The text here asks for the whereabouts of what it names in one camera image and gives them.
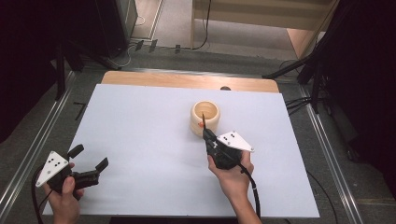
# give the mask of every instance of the floor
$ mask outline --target floor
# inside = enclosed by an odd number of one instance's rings
[[[141,30],[141,26],[137,26],[133,38],[136,41],[144,39],[148,44],[156,39],[159,47],[174,48],[180,45],[182,48],[189,48],[192,1],[164,0],[161,10],[158,10],[157,2],[159,0],[136,1],[138,15],[147,15],[148,18],[158,15],[159,20],[153,28],[153,36],[135,38],[138,35],[136,33],[140,34]],[[205,21],[195,20],[194,27],[193,45],[196,48],[205,40]],[[209,21],[207,43],[200,51],[285,61],[297,59],[286,28],[224,21]]]

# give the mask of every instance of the cable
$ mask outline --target cable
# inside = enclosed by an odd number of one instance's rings
[[[131,48],[133,48],[134,47],[134,45],[132,45],[131,47],[129,47],[127,50],[126,50],[126,52],[127,52],[127,54],[128,54],[128,63],[126,63],[126,64],[117,64],[117,63],[115,63],[115,62],[113,62],[113,61],[111,61],[110,59],[107,59],[109,62],[111,62],[111,63],[114,63],[116,66],[119,66],[119,67],[125,67],[126,65],[128,65],[130,62],[131,62],[131,55],[129,54],[129,50],[131,49]]]
[[[326,195],[327,199],[329,200],[330,206],[332,207],[332,212],[334,213],[334,218],[335,218],[335,224],[338,224],[337,213],[335,212],[334,204],[332,204],[332,200],[330,199],[329,194],[326,192],[326,190],[323,188],[323,186],[319,183],[319,181],[308,170],[306,170],[306,172],[318,183],[320,188],[323,190],[324,194]]]
[[[37,180],[37,176],[43,168],[44,168],[44,164],[40,165],[37,168],[37,170],[35,170],[35,173],[33,174],[33,177],[32,177],[32,183],[31,183],[33,207],[35,208],[35,216],[37,217],[38,224],[43,224],[43,220],[41,219],[41,216],[40,216],[40,207],[37,205],[37,197],[35,195],[35,181]]]
[[[134,26],[139,26],[139,25],[143,25],[144,23],[146,23],[146,19],[142,16],[137,16],[137,18],[142,18],[143,22],[139,23],[139,24],[135,24]]]
[[[194,48],[192,50],[200,49],[201,47],[204,46],[204,44],[206,44],[206,41],[207,41],[207,38],[208,38],[208,29],[209,29],[208,25],[209,25],[209,16],[210,16],[210,7],[211,6],[212,6],[212,0],[209,0],[209,7],[207,8],[207,15],[206,15],[206,28],[204,27],[205,32],[206,32],[205,40],[204,40],[204,42],[202,43],[202,45],[200,47]]]
[[[241,164],[241,162],[238,162],[238,166],[241,167],[242,171],[241,173],[246,174],[248,179],[250,180],[251,183],[251,188],[253,189],[253,195],[254,195],[254,201],[256,203],[256,214],[257,217],[261,218],[261,209],[260,209],[260,199],[259,199],[259,193],[257,192],[257,187],[256,187],[256,182],[254,181],[253,177],[251,177],[250,172],[248,169]]]
[[[325,101],[325,100],[326,100],[326,98],[318,98],[318,102],[319,101]],[[291,109],[295,108],[294,110],[289,112],[289,116],[294,114],[295,112],[297,112],[298,110],[300,110],[304,106],[309,105],[311,103],[312,103],[312,98],[311,97],[302,97],[302,98],[298,98],[298,99],[295,99],[295,100],[289,100],[289,101],[285,102],[285,104],[287,106],[286,108],[288,110],[291,110]]]
[[[41,209],[41,206],[48,199],[48,197],[51,195],[52,192],[53,192],[53,189],[51,189],[49,194],[47,194],[47,196],[43,199],[43,201],[41,201],[40,205],[38,206],[38,209]]]

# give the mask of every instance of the metal frame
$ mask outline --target metal frame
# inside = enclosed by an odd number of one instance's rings
[[[303,86],[300,86],[303,97],[309,97],[308,90]],[[347,184],[344,174],[341,170],[340,165],[335,157],[330,144],[329,138],[324,130],[324,127],[320,120],[320,115],[316,114],[311,105],[307,107],[309,118],[311,118],[312,125],[314,126],[315,132],[317,133],[318,140],[321,148],[323,149],[324,157],[329,165],[330,172],[332,173],[332,179],[337,187],[338,193],[340,194],[341,201],[346,209],[346,214],[349,218],[350,223],[362,224],[363,219],[359,211],[357,202],[352,195],[352,192]]]
[[[75,79],[76,77],[74,72],[70,72],[66,80],[66,91],[64,95],[52,106],[49,114],[47,115],[47,118],[45,119],[43,125],[35,136],[34,142],[30,146],[25,157],[23,158],[20,167],[18,168],[15,175],[12,177],[11,181],[8,183],[8,186],[6,187],[6,190],[4,191],[0,199],[0,223],[5,223],[12,205],[17,200],[17,197],[21,192],[24,182],[26,181],[28,175],[33,169],[35,162],[41,152],[41,149],[46,143],[47,138],[50,135],[50,132],[56,120],[58,119],[64,108],[64,104],[67,101],[68,96],[70,95],[71,87],[73,86]]]

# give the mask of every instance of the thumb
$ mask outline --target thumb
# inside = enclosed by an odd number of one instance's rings
[[[75,179],[72,176],[67,177],[64,180],[64,186],[62,187],[62,195],[71,195],[73,196],[73,190],[76,185]]]

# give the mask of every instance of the hand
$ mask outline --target hand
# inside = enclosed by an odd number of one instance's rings
[[[241,168],[235,166],[230,170],[220,170],[216,167],[211,156],[207,156],[209,161],[209,170],[216,175],[220,182],[221,189],[231,203],[233,210],[238,218],[239,224],[261,224],[262,222],[256,216],[250,201],[248,200],[248,176],[241,173]],[[250,162],[250,152],[242,152],[241,163],[245,166],[250,174],[253,173],[254,166]]]
[[[53,191],[48,184],[43,185],[46,194],[49,194],[49,204],[53,211],[53,223],[71,224],[77,223],[79,218],[79,204],[77,199],[73,196],[73,191],[76,182],[74,177],[69,176],[64,180],[62,187],[62,194]],[[77,195],[82,197],[84,189],[77,190]]]
[[[230,170],[220,170],[216,167],[211,156],[207,156],[207,160],[209,162],[209,170],[216,175],[223,193],[231,202],[248,198],[248,185],[250,182],[248,176],[241,173],[239,166],[235,166]],[[241,163],[247,168],[250,174],[253,173],[254,166],[250,162],[250,152],[242,151]]]

